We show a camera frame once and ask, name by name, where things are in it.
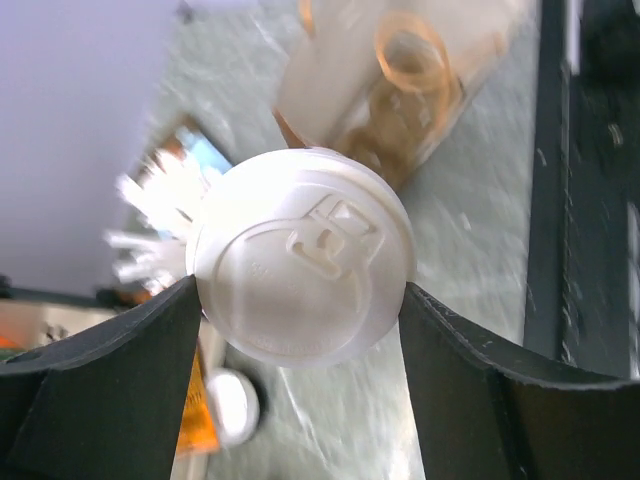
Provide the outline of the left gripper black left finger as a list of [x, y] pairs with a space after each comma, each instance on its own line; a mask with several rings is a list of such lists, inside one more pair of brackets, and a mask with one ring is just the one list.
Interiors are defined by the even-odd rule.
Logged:
[[187, 276], [1, 365], [4, 479], [167, 479], [201, 306]]

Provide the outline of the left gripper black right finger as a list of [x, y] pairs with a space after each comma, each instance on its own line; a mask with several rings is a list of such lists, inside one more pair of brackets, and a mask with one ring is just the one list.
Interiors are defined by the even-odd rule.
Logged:
[[429, 479], [635, 479], [639, 384], [516, 345], [408, 284], [399, 332]]

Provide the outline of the stack of white cup lids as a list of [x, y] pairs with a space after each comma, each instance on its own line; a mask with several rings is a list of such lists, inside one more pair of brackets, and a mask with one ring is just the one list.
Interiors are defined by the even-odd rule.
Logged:
[[222, 448], [247, 442], [258, 429], [261, 404], [254, 384], [240, 371], [217, 368], [205, 383]]

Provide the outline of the white cup lid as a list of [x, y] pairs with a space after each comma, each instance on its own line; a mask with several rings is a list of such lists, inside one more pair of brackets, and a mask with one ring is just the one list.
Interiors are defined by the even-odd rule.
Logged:
[[330, 149], [285, 149], [214, 181], [186, 271], [229, 344], [261, 362], [319, 367], [362, 354], [396, 325], [416, 249], [381, 176]]

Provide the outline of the brown paper takeout bag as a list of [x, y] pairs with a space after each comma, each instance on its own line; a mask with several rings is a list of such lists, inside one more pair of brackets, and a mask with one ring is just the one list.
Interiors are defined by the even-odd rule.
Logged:
[[448, 135], [532, 9], [530, 1], [503, 0], [300, 2], [303, 31], [273, 109], [286, 143], [334, 150], [341, 135], [369, 119], [368, 98], [382, 80], [408, 93], [456, 82], [459, 100], [415, 171]]

